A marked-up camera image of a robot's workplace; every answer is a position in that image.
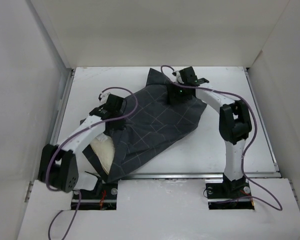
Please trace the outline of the dark plaid pillowcase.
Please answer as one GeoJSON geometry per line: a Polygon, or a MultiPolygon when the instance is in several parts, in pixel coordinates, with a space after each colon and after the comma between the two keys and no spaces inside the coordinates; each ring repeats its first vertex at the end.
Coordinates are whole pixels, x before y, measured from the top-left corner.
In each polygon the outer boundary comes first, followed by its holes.
{"type": "Polygon", "coordinates": [[[169,86],[167,78],[151,68],[145,87],[126,97],[123,113],[137,109],[120,129],[106,132],[114,146],[109,169],[102,163],[105,155],[97,153],[96,145],[83,150],[85,158],[105,182],[117,181],[136,171],[198,127],[207,104],[194,96],[170,104],[169,86]]]}

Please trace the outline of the cream pillow with yellow edge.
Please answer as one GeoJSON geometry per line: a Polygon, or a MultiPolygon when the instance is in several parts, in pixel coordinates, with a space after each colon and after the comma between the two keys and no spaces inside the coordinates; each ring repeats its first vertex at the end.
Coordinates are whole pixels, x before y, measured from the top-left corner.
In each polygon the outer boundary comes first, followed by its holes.
{"type": "Polygon", "coordinates": [[[98,157],[102,169],[108,175],[115,156],[115,146],[112,138],[101,133],[90,142],[90,147],[98,157]]]}

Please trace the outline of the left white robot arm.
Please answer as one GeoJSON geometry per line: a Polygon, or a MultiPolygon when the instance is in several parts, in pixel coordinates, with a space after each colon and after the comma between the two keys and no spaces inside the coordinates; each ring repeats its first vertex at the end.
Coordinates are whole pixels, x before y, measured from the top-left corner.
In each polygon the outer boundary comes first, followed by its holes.
{"type": "Polygon", "coordinates": [[[84,190],[91,198],[102,193],[102,180],[96,174],[79,172],[77,154],[81,153],[109,129],[110,123],[118,125],[123,122],[121,108],[126,100],[109,94],[106,102],[95,107],[80,126],[60,145],[46,144],[41,153],[38,180],[45,183],[50,191],[69,193],[84,190]]]}

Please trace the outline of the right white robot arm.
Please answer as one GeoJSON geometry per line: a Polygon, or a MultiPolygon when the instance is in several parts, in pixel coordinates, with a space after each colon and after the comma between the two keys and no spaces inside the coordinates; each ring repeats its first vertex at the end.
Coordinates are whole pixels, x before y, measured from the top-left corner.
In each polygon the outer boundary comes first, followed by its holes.
{"type": "Polygon", "coordinates": [[[223,194],[233,197],[244,187],[243,158],[246,141],[252,131],[250,110],[239,95],[213,89],[205,78],[199,79],[193,67],[172,70],[176,87],[187,90],[219,114],[218,130],[225,143],[225,169],[220,184],[223,194]]]}

